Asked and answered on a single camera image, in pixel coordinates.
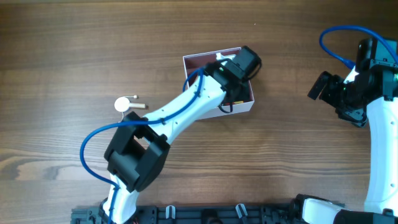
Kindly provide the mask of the white wooden rattle drum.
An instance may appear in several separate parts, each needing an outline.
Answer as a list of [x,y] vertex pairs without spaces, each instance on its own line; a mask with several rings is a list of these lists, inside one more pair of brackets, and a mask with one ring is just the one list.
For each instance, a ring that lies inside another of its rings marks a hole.
[[114,102],[114,108],[116,111],[120,112],[122,118],[130,109],[146,109],[147,105],[144,103],[136,103],[132,100],[138,100],[139,97],[137,95],[132,96],[121,96]]

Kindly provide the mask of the colourful two-by-two puzzle cube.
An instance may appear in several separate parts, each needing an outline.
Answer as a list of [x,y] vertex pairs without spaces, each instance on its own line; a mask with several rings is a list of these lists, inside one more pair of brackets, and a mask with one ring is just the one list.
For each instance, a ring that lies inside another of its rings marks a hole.
[[241,103],[245,103],[245,101],[226,102],[226,103],[223,103],[223,106],[238,105],[238,104],[241,104]]

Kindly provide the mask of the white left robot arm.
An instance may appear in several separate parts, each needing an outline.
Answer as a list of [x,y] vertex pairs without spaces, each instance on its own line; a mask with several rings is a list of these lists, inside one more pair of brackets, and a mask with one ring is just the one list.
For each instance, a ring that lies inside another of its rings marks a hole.
[[139,193],[160,174],[175,138],[203,114],[231,104],[262,66],[247,46],[232,59],[206,64],[194,71],[196,80],[170,103],[143,117],[129,113],[104,153],[116,184],[103,210],[108,223],[126,223],[136,212]]

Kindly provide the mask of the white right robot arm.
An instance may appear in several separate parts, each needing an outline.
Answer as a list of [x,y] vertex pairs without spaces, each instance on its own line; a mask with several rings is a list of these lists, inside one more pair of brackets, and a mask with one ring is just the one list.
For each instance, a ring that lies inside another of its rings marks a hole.
[[305,223],[397,223],[397,41],[371,37],[359,43],[356,65],[342,78],[323,72],[308,92],[340,119],[371,133],[371,171],[362,212],[309,195],[290,203],[289,218]]

